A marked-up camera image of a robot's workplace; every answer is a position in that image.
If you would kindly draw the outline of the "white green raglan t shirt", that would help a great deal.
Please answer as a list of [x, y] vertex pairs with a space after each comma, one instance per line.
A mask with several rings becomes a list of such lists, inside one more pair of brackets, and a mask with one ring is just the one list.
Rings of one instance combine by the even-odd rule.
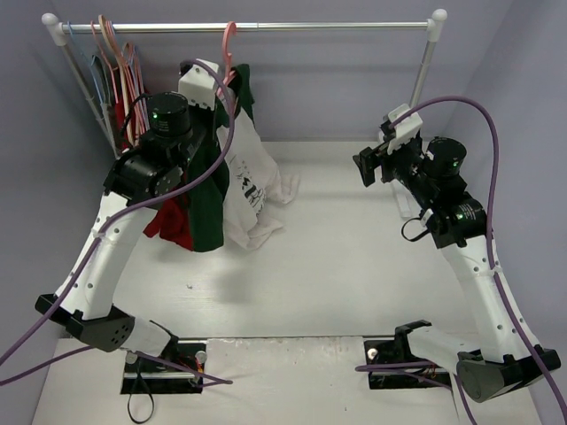
[[[227, 86], [233, 100], [235, 121], [229, 122], [225, 105], [216, 97], [215, 110], [223, 109], [228, 123], [217, 135], [219, 157], [224, 160], [194, 189], [181, 196], [188, 207], [192, 248], [207, 252], [230, 239], [247, 250], [259, 248], [283, 223], [268, 216], [267, 201], [287, 204], [296, 196], [299, 177], [281, 175], [277, 163], [263, 147], [253, 121], [254, 99], [250, 89], [250, 67], [232, 68], [234, 80]], [[198, 178], [208, 168], [185, 169], [185, 181]]]

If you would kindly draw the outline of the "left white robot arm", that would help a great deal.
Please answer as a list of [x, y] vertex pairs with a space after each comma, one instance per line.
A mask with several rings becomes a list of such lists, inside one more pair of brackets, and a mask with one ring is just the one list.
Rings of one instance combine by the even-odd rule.
[[229, 172], [216, 138], [216, 103], [201, 106], [175, 92], [145, 101], [149, 128], [105, 178], [97, 220], [72, 274], [41, 295], [35, 309], [90, 347], [143, 352], [164, 372], [177, 360], [177, 336], [123, 312], [114, 292], [143, 232], [168, 233], [195, 252], [223, 245]]

